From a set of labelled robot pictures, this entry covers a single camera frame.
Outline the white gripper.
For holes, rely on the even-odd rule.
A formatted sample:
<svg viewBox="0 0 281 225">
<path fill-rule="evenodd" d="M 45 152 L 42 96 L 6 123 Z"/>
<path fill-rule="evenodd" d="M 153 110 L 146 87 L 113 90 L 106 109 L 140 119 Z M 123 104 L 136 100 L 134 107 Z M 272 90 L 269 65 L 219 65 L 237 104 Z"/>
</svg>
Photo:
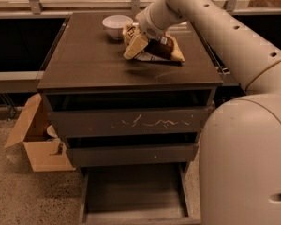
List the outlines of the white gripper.
<svg viewBox="0 0 281 225">
<path fill-rule="evenodd" d="M 165 32 L 163 19 L 160 16 L 155 17 L 149 9 L 138 13 L 135 19 L 139 24 L 142 35 L 135 35 L 130 40 L 124 53 L 124 58 L 127 60 L 133 59 L 148 45 L 149 41 L 147 38 L 159 40 Z"/>
</svg>

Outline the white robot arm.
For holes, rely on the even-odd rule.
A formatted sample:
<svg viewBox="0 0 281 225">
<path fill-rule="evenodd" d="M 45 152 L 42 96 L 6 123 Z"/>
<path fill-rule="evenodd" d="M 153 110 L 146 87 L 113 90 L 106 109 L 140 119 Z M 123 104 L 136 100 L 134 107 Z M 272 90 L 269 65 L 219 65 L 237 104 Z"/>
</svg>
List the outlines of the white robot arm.
<svg viewBox="0 0 281 225">
<path fill-rule="evenodd" d="M 201 225 L 281 225 L 281 50 L 212 0 L 156 0 L 137 20 L 150 39 L 192 22 L 246 92 L 201 133 Z"/>
</svg>

